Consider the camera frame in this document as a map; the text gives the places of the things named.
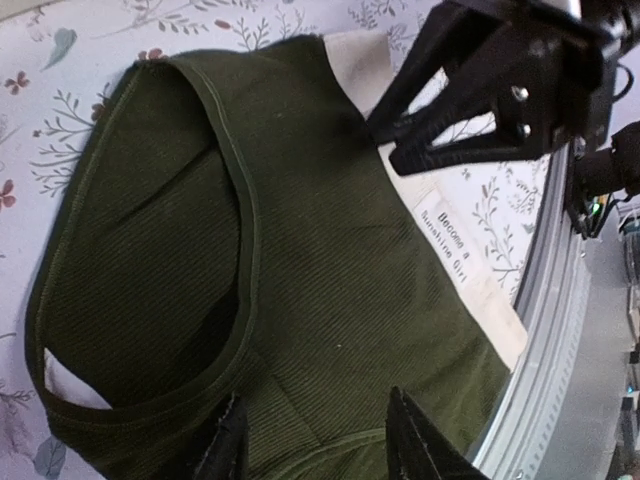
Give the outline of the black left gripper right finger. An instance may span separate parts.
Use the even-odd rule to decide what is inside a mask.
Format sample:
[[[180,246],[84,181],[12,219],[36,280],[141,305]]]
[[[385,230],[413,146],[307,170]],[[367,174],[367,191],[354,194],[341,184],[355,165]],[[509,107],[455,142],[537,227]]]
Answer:
[[[487,480],[398,387],[387,406],[387,465],[392,480]]]

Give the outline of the dark green underwear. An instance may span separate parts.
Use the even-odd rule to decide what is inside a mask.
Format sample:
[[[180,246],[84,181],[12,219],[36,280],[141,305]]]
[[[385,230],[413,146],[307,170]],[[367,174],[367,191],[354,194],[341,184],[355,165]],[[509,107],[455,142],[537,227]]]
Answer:
[[[25,317],[52,433],[107,479],[194,479],[232,394],[246,479],[386,479],[404,390],[465,457],[526,333],[430,179],[365,116],[386,37],[138,60],[98,118]]]

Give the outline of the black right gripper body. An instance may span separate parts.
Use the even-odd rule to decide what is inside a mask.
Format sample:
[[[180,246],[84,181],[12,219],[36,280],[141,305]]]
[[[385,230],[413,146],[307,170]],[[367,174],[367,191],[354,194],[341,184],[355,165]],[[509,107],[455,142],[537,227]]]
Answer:
[[[608,136],[619,60],[639,44],[636,1],[587,1],[586,18],[543,1],[465,1],[492,28],[450,77],[456,116],[514,112],[540,128],[540,156]]]

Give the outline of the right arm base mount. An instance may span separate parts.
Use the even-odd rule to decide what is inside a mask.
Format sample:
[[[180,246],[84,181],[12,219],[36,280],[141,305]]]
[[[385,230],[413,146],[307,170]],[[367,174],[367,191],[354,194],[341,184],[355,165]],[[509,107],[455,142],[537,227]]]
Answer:
[[[624,190],[628,202],[639,194],[639,122],[612,136],[611,146],[591,153],[572,153],[568,163],[564,209],[576,233],[597,238]]]

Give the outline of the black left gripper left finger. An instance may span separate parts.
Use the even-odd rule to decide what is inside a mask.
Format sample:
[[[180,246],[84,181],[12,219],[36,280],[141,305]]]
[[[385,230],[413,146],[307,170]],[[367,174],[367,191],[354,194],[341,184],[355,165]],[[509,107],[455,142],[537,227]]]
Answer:
[[[246,479],[249,422],[242,398],[232,394],[216,418],[215,432],[194,467],[194,479]]]

